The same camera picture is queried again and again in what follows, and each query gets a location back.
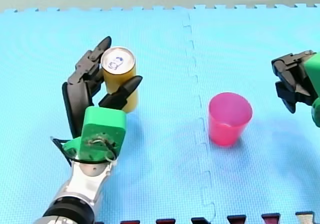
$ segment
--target black robotic finger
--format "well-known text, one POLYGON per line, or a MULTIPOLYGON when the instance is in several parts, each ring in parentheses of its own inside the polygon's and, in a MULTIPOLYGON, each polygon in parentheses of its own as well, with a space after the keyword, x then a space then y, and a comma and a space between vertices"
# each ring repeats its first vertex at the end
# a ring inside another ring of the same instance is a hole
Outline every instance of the black robotic finger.
POLYGON ((286 70, 286 65, 282 60, 277 60, 272 63, 272 69, 276 76, 285 84, 286 88, 290 91, 295 91, 296 80, 293 74, 286 70))
POLYGON ((90 90, 86 82, 62 85, 62 94, 70 131, 73 138, 81 136, 86 108, 93 105, 90 90))
POLYGON ((121 110, 127 104, 127 98, 136 90, 142 79, 142 76, 137 75, 127 80, 116 92, 106 94, 99 102, 99 106, 121 110))
POLYGON ((290 113, 294 114, 295 113, 295 107, 296 107, 296 104, 295 103, 292 103, 292 102, 289 102, 285 99, 282 99, 282 102, 284 103, 284 105, 286 106, 286 108, 290 111, 290 113))

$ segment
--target plastic cup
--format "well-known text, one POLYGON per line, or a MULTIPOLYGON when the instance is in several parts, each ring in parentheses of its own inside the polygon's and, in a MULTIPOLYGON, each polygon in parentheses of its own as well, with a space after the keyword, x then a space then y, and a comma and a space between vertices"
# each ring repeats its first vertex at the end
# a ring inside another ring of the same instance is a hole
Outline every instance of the plastic cup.
POLYGON ((209 137, 219 146, 234 145, 252 118, 252 107, 241 95, 220 93, 209 103, 209 137))

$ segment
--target black cylindrical joint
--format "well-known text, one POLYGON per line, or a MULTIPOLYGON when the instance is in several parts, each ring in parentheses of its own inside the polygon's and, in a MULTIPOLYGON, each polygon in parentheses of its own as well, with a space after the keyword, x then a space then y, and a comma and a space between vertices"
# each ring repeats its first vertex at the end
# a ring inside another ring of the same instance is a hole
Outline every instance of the black cylindrical joint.
POLYGON ((44 216, 64 216, 74 220, 78 224, 94 224, 95 217, 91 207, 84 201, 67 196, 54 202, 44 216))

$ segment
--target mat seam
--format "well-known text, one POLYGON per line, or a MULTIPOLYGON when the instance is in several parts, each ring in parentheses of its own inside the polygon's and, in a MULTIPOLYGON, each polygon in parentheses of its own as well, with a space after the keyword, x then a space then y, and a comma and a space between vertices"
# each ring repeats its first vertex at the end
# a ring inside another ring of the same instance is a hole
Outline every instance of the mat seam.
POLYGON ((212 188, 212 177, 210 165, 208 164, 208 142, 206 139, 206 127, 205 127, 205 119, 203 118, 203 102, 201 99, 201 95, 199 94, 199 75, 198 75, 198 65, 196 61, 196 53, 195 53, 195 42, 193 39, 193 25, 191 21, 191 11, 188 10, 187 19, 183 23, 183 27, 186 33, 186 57, 188 59, 188 75, 191 82, 191 93, 192 93, 192 113, 194 113, 196 124, 194 126, 194 143, 196 149, 198 150, 198 169, 200 178, 206 179, 206 181, 202 181, 202 183, 207 183, 206 186, 201 186, 200 194, 202 204, 205 207, 212 209, 213 215, 210 216, 210 222, 213 221, 215 217, 215 205, 212 200, 211 193, 213 192, 212 188))
MULTIPOLYGON (((268 9, 273 9, 273 8, 320 8, 320 4, 313 4, 313 5, 307 5, 307 4, 294 4, 292 6, 288 5, 282 5, 282 4, 274 4, 274 5, 264 5, 264 4, 257 4, 253 6, 248 6, 248 5, 232 5, 232 6, 227 6, 227 5, 213 5, 212 7, 208 7, 207 5, 194 5, 193 9, 260 9, 260 8, 268 8, 268 9)), ((111 8, 66 8, 66 9, 61 9, 58 7, 48 7, 43 10, 40 10, 39 8, 26 8, 23 10, 18 10, 15 8, 12 9, 6 9, 0 13, 21 13, 21 12, 67 12, 67 11, 95 11, 95 12, 102 12, 102 11, 148 11, 148 10, 176 10, 179 8, 184 8, 181 6, 173 6, 172 8, 165 8, 164 6, 152 6, 151 8, 144 8, 142 6, 133 6, 131 8, 122 8, 122 7, 111 7, 111 8)))

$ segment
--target mat interlocking edge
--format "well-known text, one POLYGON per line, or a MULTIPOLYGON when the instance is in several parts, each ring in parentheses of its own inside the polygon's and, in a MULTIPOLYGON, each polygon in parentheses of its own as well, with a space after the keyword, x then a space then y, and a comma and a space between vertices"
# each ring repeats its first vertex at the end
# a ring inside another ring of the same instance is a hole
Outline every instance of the mat interlocking edge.
POLYGON ((297 7, 0 15, 0 134, 9 143, 0 156, 1 220, 32 223, 69 177, 48 138, 70 137, 60 85, 110 35, 113 45, 133 50, 144 80, 99 220, 190 223, 203 216, 227 223, 229 215, 246 215, 246 223, 261 223, 262 214, 280 213, 281 223, 294 224, 297 211, 314 211, 317 221, 320 132, 307 106, 286 111, 270 64, 317 50, 319 8, 297 7), (229 150, 206 135, 208 101, 221 91, 246 96, 254 109, 241 143, 229 150))

